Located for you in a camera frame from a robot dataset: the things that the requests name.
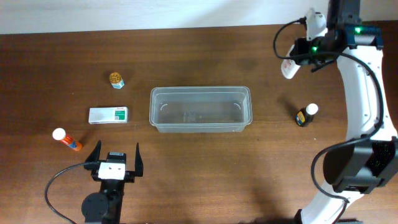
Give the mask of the white plastic bottle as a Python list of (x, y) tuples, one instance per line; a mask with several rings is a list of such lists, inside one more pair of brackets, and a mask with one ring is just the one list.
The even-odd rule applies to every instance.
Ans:
[(293, 79), (295, 74), (300, 69), (300, 65), (297, 65), (292, 59), (283, 59), (281, 64), (281, 72), (286, 79)]

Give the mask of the dark bottle white cap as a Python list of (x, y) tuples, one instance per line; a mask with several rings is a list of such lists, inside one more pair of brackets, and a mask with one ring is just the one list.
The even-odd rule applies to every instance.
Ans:
[(318, 105), (310, 103), (307, 107), (301, 108), (296, 114), (295, 120), (300, 127), (308, 126), (314, 119), (315, 114), (318, 112)]

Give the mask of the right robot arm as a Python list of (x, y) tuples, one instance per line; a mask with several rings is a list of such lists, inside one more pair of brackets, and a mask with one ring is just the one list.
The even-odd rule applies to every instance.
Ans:
[(336, 63), (348, 115), (344, 142), (317, 154), (324, 183), (295, 217), (295, 223), (336, 223), (356, 200), (385, 186), (397, 173), (397, 131), (382, 80), (381, 30), (362, 24), (359, 1), (330, 1), (326, 15), (309, 11), (306, 38), (291, 54), (298, 65)]

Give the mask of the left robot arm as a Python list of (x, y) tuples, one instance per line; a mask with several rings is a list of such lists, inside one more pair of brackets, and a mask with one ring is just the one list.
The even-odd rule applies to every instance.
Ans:
[(91, 172), (95, 182), (100, 183), (98, 192), (89, 194), (81, 205), (85, 223), (119, 223), (124, 197), (124, 186), (142, 177), (144, 164), (136, 145), (134, 170), (127, 170), (127, 155), (123, 152), (109, 152), (105, 160), (100, 159), (101, 141), (86, 158), (85, 170)]

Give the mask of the small jar gold lid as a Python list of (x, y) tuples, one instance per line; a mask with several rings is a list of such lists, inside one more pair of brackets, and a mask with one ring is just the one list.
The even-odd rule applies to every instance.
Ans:
[(124, 80), (117, 72), (113, 72), (109, 75), (109, 81), (112, 87), (115, 89), (121, 89), (124, 86)]

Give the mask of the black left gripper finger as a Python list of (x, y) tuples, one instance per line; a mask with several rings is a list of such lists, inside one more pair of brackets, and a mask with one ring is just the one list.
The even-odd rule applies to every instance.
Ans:
[(100, 158), (100, 152), (101, 152), (101, 140), (97, 142), (95, 148), (86, 158), (85, 162), (98, 162)]
[(142, 161), (142, 157), (139, 151), (139, 143), (136, 144), (136, 156), (135, 156), (135, 176), (136, 177), (142, 177), (144, 174), (144, 164)]

